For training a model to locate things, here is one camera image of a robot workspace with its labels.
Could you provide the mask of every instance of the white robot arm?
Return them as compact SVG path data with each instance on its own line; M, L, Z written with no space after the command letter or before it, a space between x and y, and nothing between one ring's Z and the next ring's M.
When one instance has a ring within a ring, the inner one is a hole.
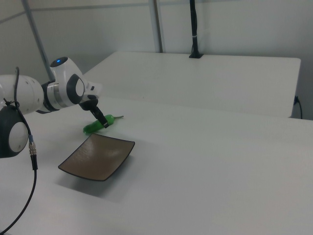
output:
M50 65L55 81L42 86L37 80L20 75L16 98L22 114L34 111L47 114L62 108L79 104L92 114L106 128L108 122L97 107L102 85L87 81L75 63L62 57ZM0 158L18 155L27 144L28 133L18 115L14 101L15 75L0 75Z
M56 59L50 69L55 81L42 85L45 99L39 113L49 113L99 98L102 85L87 81L71 59Z

